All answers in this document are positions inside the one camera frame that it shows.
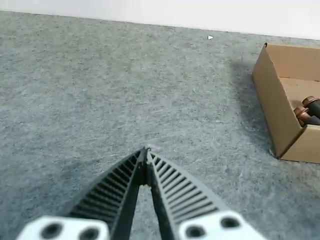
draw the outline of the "gripper jaw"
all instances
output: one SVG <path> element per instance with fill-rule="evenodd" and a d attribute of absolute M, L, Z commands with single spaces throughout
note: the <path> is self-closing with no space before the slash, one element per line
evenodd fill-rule
<path fill-rule="evenodd" d="M 60 216 L 66 222 L 100 221 L 106 224 L 106 239 L 128 240 L 141 185 L 151 189 L 162 239 L 264 240 L 202 182 L 150 148 L 136 151 L 101 174 Z"/>

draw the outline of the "copper cylinder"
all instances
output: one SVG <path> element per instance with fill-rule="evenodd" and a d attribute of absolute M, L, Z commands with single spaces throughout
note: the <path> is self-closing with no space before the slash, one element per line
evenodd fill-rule
<path fill-rule="evenodd" d="M 302 104 L 303 104 L 303 106 L 305 108 L 307 108 L 309 104 L 311 104 L 311 103 L 313 103 L 314 101 L 317 101 L 317 100 L 319 100 L 319 98 L 314 97 L 314 96 L 308 96 L 302 101 Z"/>
<path fill-rule="evenodd" d="M 296 118 L 305 123 L 310 118 L 310 115 L 308 114 L 308 110 L 309 110 L 308 108 L 305 108 L 303 106 L 298 106 L 293 111 Z"/>

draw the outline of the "box flap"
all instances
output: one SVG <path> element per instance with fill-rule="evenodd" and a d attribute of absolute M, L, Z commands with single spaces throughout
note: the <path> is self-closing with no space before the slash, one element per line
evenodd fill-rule
<path fill-rule="evenodd" d="M 284 160 L 320 163 L 320 127 L 308 125 L 287 152 Z"/>
<path fill-rule="evenodd" d="M 279 77 L 320 82 L 320 48 L 267 44 Z"/>
<path fill-rule="evenodd" d="M 282 156 L 303 130 L 292 111 L 276 69 L 264 45 L 252 72 L 256 90 L 269 127 L 276 156 Z"/>

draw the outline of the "cardboard box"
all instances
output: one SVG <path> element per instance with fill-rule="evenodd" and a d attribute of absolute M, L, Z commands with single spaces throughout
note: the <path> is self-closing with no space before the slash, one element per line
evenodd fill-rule
<path fill-rule="evenodd" d="M 277 158 L 320 163 L 320 126 L 301 127 L 293 112 L 320 98 L 320 48 L 265 43 L 252 77 Z"/>

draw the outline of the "open cardboard box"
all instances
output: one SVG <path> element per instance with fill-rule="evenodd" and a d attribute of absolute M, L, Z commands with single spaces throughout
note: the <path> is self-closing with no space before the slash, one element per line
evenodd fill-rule
<path fill-rule="evenodd" d="M 293 112 L 320 98 L 320 48 L 265 43 L 252 77 L 277 158 L 320 163 L 320 126 L 302 127 Z"/>

